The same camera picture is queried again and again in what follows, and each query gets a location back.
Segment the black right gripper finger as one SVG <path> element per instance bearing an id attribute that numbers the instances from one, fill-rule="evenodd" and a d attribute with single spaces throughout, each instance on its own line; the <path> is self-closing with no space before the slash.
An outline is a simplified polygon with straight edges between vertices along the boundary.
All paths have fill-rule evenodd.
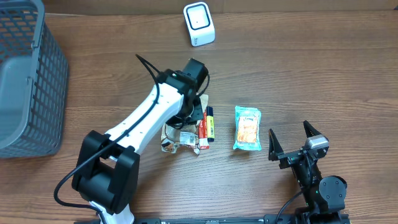
<path id="1" fill-rule="evenodd" d="M 307 120 L 303 122 L 304 130 L 307 138 L 318 136 L 321 134 L 318 130 L 316 130 Z"/>
<path id="2" fill-rule="evenodd" d="M 269 130 L 269 160 L 278 161 L 284 151 L 272 129 Z"/>

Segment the brown snack pouch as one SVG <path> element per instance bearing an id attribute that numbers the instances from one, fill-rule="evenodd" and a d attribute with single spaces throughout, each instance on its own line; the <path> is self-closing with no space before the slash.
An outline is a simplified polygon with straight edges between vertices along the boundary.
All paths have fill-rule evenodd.
<path id="1" fill-rule="evenodd" d="M 204 94 L 200 97 L 203 112 L 206 111 L 208 106 L 208 95 Z M 198 145 L 198 125 L 201 120 L 196 124 L 189 124 L 182 129 L 175 129 L 167 124 L 162 127 L 161 134 L 161 151 L 175 154 L 180 148 L 192 149 L 196 155 L 199 155 L 200 149 Z"/>

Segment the teal tissue pack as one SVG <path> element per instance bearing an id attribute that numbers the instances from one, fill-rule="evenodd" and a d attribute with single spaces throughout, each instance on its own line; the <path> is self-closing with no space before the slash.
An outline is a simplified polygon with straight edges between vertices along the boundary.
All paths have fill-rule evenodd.
<path id="1" fill-rule="evenodd" d="M 259 125 L 261 112 L 257 108 L 235 106 L 235 142 L 233 149 L 260 151 Z"/>

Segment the yellow highlighter marker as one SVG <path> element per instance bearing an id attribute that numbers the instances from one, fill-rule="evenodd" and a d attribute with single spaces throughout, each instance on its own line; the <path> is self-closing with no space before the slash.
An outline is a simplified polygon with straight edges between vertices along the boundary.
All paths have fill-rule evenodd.
<path id="1" fill-rule="evenodd" d="M 213 108 L 210 106 L 206 107 L 206 127 L 207 127 L 208 142 L 213 142 L 215 140 L 215 126 L 214 126 Z"/>

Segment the red snack stick packet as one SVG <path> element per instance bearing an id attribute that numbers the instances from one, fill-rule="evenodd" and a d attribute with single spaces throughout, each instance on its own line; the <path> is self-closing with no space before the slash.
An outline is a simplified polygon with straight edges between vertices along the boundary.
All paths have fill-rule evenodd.
<path id="1" fill-rule="evenodd" d="M 209 143 L 207 138 L 207 122 L 206 122 L 206 111 L 203 112 L 203 119 L 199 122 L 198 125 L 198 145 L 199 149 L 209 149 Z"/>

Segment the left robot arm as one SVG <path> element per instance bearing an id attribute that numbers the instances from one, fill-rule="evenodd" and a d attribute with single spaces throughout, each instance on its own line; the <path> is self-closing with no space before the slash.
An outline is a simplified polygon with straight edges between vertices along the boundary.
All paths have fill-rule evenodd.
<path id="1" fill-rule="evenodd" d="M 137 187 L 140 156 L 155 133 L 168 125 L 182 129 L 203 119 L 201 85 L 208 69 L 193 58 L 183 70 L 158 71 L 140 58 L 155 85 L 148 97 L 105 134 L 84 138 L 72 187 L 99 216 L 93 223 L 133 223 L 129 202 Z"/>

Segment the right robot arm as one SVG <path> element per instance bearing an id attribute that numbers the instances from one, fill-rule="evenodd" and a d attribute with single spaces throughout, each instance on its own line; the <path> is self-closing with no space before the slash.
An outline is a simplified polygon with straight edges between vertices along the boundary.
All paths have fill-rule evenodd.
<path id="1" fill-rule="evenodd" d="M 307 139 L 298 150 L 285 153 L 272 129 L 269 130 L 269 160 L 280 169 L 290 168 L 300 191 L 289 199 L 276 215 L 265 215 L 265 223 L 349 223 L 342 214 L 348 184 L 340 176 L 323 177 L 317 162 L 326 156 L 329 140 L 307 120 L 303 122 Z"/>

